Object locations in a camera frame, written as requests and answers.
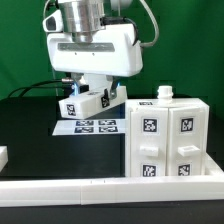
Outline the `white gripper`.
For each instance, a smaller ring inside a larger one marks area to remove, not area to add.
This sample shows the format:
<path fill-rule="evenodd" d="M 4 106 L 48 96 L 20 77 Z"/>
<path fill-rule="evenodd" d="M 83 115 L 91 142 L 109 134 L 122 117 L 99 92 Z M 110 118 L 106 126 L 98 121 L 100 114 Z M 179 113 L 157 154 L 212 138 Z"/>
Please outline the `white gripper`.
<path fill-rule="evenodd" d="M 47 37 L 50 62 L 56 71 L 74 72 L 71 79 L 83 86 L 83 74 L 106 76 L 106 94 L 117 97 L 120 78 L 138 74 L 142 67 L 140 42 L 132 24 L 107 25 L 93 35 L 91 43 L 76 43 L 68 33 Z"/>

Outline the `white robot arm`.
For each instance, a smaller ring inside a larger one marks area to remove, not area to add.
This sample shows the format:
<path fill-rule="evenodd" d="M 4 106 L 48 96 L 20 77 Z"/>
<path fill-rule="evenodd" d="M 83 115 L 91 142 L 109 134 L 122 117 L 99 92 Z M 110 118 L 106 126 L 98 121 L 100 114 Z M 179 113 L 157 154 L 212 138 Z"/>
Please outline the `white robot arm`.
<path fill-rule="evenodd" d="M 54 70 L 72 73 L 76 80 L 84 74 L 106 76 L 109 85 L 103 92 L 115 98 L 116 79 L 138 74 L 141 50 L 155 44 L 140 41 L 134 21 L 119 14 L 132 1 L 55 0 L 57 10 L 43 20 Z M 118 14 L 112 16 L 106 8 Z"/>

